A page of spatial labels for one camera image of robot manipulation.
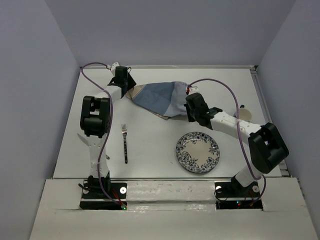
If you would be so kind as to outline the black-handled fork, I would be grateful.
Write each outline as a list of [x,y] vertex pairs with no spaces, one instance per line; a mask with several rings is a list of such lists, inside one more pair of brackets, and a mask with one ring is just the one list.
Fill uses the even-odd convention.
[[127,126],[126,124],[121,125],[122,137],[123,137],[123,147],[124,147],[124,162],[128,164],[128,148],[127,148]]

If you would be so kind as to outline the black-handled steak knife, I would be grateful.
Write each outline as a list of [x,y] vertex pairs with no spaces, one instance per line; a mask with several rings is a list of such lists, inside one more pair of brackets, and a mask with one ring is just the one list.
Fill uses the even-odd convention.
[[[83,137],[82,135],[80,135],[79,133],[77,133],[77,136],[78,136],[78,138],[79,138],[86,146],[89,146],[89,143],[88,143],[88,141],[87,141],[86,138],[84,138],[84,137]],[[107,160],[110,159],[110,157],[109,157],[107,154],[105,154],[105,157],[106,157]]]

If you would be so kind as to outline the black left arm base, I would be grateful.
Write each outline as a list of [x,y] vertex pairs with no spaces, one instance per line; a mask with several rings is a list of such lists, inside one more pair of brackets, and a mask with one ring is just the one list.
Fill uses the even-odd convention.
[[89,176],[79,183],[81,197],[79,207],[82,210],[119,210],[128,209],[128,183],[111,181],[109,177],[94,178]]

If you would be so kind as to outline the green mug white inside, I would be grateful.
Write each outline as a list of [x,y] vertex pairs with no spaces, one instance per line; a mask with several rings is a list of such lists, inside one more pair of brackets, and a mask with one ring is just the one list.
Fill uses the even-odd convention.
[[252,113],[242,104],[238,109],[238,118],[242,121],[250,122]]

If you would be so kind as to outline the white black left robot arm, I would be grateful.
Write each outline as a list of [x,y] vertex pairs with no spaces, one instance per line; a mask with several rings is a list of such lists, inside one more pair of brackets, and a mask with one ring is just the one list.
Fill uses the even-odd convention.
[[101,90],[95,96],[85,96],[82,100],[80,128],[84,132],[89,147],[91,179],[98,179],[93,191],[104,198],[110,194],[110,170],[106,159],[106,143],[113,122],[114,102],[122,99],[136,82],[130,75],[131,68],[117,62],[111,66],[112,79],[107,86],[100,86],[81,70],[82,75]]

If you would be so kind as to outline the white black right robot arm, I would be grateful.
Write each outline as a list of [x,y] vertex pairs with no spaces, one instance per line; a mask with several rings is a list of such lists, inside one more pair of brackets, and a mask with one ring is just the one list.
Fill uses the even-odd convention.
[[196,92],[186,97],[185,106],[189,121],[237,138],[242,150],[243,144],[248,145],[250,159],[244,157],[246,166],[231,179],[230,190],[235,196],[246,193],[252,182],[269,174],[289,155],[277,127],[270,122],[259,125],[241,120],[238,103],[232,116],[220,108],[209,108],[203,96]]

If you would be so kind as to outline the blue floral plate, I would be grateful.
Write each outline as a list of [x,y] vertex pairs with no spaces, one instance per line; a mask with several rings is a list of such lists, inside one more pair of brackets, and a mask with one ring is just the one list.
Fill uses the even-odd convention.
[[220,149],[211,136],[193,131],[184,134],[178,140],[175,155],[185,170],[194,174],[206,174],[218,165]]

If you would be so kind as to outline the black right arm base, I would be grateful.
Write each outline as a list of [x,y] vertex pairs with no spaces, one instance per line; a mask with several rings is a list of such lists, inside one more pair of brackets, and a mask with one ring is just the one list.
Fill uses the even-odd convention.
[[263,209],[257,181],[243,187],[233,177],[230,181],[215,182],[214,187],[217,210]]

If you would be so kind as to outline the blue patchwork cloth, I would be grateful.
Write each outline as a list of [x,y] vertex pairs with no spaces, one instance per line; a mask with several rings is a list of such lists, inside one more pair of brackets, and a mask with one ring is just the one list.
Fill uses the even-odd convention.
[[134,104],[163,119],[186,116],[185,107],[188,84],[182,81],[136,85],[126,96]]

